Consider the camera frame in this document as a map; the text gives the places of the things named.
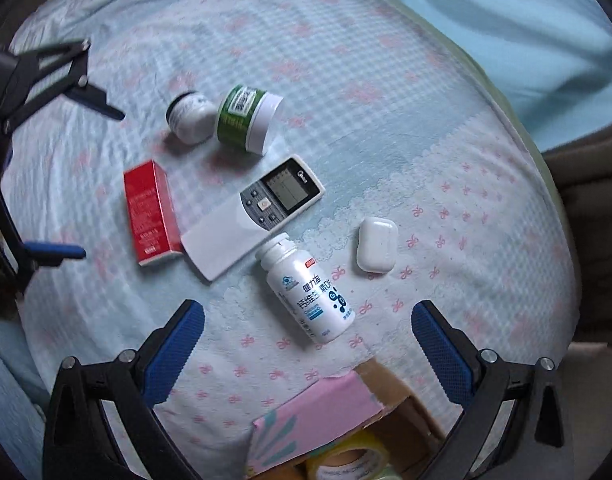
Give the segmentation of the yellow packing tape roll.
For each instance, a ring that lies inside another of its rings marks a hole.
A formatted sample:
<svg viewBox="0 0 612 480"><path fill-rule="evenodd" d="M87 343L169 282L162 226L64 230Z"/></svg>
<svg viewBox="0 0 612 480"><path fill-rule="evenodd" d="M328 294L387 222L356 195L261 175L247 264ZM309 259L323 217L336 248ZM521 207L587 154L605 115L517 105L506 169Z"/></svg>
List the yellow packing tape roll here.
<svg viewBox="0 0 612 480"><path fill-rule="evenodd" d="M362 430L306 460L309 479L375 479L388 465L389 453L373 432Z"/></svg>

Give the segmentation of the white remote control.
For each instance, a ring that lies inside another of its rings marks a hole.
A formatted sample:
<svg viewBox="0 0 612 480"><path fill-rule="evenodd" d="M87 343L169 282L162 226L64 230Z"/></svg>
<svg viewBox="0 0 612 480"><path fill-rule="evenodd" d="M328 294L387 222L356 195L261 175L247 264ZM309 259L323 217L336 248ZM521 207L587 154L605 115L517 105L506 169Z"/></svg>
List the white remote control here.
<svg viewBox="0 0 612 480"><path fill-rule="evenodd" d="M324 193L312 169L291 155L193 224L182 247L199 274L215 281Z"/></svg>

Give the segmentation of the black capped white bottle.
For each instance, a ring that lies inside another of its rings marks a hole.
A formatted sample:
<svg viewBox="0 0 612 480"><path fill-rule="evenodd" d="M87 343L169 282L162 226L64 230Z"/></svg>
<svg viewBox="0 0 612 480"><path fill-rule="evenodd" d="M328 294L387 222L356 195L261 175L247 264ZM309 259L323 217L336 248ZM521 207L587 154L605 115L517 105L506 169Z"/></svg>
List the black capped white bottle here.
<svg viewBox="0 0 612 480"><path fill-rule="evenodd" d="M170 131L185 145L200 144L215 131L217 106L197 91L179 94L166 110Z"/></svg>

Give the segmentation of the green labelled white jar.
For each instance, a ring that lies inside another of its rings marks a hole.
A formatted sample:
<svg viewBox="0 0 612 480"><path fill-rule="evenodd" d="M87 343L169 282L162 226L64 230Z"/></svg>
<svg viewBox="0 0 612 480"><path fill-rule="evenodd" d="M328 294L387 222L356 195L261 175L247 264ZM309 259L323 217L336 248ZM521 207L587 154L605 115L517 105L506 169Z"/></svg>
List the green labelled white jar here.
<svg viewBox="0 0 612 480"><path fill-rule="evenodd" d="M217 140L245 152L263 156L273 141L274 124L283 96L237 84L223 97L217 113Z"/></svg>

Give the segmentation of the white blue-labelled pill bottle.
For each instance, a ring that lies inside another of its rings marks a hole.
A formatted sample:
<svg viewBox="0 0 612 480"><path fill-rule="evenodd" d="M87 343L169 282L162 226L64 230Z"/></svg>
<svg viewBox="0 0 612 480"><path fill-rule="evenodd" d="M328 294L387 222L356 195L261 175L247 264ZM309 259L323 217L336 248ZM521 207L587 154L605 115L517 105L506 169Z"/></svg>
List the white blue-labelled pill bottle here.
<svg viewBox="0 0 612 480"><path fill-rule="evenodd" d="M255 258L283 306L316 344L328 344L353 324L355 311L330 274L289 234L280 233L261 245Z"/></svg>

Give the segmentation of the light blue sheer curtain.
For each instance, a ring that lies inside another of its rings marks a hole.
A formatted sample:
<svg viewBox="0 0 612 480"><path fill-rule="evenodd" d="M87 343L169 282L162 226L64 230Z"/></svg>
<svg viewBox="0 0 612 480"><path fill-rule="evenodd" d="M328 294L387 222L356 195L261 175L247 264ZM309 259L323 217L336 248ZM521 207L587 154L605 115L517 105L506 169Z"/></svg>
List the light blue sheer curtain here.
<svg viewBox="0 0 612 480"><path fill-rule="evenodd" d="M542 151L612 124L612 0L398 0L486 72Z"/></svg>

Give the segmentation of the red rectangular carton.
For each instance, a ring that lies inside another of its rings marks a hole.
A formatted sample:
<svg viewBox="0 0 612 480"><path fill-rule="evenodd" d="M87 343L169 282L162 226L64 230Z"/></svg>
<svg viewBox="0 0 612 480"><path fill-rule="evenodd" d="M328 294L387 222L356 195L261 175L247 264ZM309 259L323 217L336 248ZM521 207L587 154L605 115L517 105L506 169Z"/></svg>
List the red rectangular carton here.
<svg viewBox="0 0 612 480"><path fill-rule="evenodd" d="M180 255L181 235L164 169L150 159L125 171L124 190L138 265Z"/></svg>

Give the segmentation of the brown drape curtain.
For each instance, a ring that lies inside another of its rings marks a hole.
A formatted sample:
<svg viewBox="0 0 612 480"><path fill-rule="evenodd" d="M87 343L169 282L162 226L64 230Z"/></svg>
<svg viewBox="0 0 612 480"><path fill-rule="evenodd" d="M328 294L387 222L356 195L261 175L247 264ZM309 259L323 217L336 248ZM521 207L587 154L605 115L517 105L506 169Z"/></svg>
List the brown drape curtain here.
<svg viewBox="0 0 612 480"><path fill-rule="evenodd" d="M574 339L612 347L612 125L543 157L562 197L580 264Z"/></svg>

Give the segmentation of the white earbuds case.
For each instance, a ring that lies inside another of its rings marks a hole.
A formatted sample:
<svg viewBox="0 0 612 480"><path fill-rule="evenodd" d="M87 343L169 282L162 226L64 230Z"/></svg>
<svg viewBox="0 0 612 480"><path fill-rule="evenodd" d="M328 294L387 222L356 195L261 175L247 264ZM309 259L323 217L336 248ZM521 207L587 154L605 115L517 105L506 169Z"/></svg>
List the white earbuds case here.
<svg viewBox="0 0 612 480"><path fill-rule="evenodd" d="M398 254L398 226L394 221L365 217L358 230L357 265L367 273L387 274Z"/></svg>

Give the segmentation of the brown cardboard box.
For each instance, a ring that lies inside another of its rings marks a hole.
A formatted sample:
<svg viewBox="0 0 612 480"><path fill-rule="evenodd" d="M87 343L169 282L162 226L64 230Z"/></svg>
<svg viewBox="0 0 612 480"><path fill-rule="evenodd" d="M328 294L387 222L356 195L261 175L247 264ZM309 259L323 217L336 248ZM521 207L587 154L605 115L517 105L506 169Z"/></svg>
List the brown cardboard box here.
<svg viewBox="0 0 612 480"><path fill-rule="evenodd" d="M309 479L306 460L356 432L373 432L389 453L375 479L416 479L445 435L413 391L368 360L324 377L253 422L248 479Z"/></svg>

